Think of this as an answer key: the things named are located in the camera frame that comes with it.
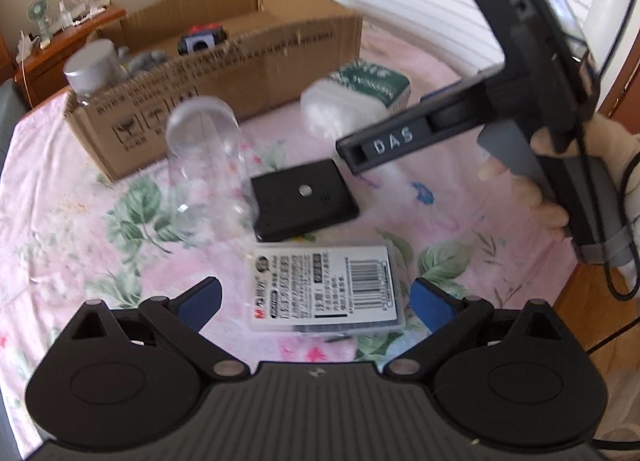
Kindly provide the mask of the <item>person's right hand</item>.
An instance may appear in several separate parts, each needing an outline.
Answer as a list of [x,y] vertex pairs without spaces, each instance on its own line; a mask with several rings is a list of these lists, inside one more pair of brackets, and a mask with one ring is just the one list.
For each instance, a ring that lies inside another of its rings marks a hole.
[[[587,154],[604,162],[616,188],[620,188],[624,172],[639,153],[639,136],[632,135],[624,125],[601,114],[595,114],[584,125],[584,136]],[[557,154],[547,128],[532,136],[530,146],[535,154],[542,156],[567,158],[578,155],[576,142],[571,143],[564,154]],[[570,217],[563,208],[544,198],[539,186],[527,177],[512,173],[511,188],[516,201],[526,207],[533,219],[554,239],[565,237]],[[631,222],[634,241],[639,245],[639,166],[632,171],[625,190],[625,211]]]

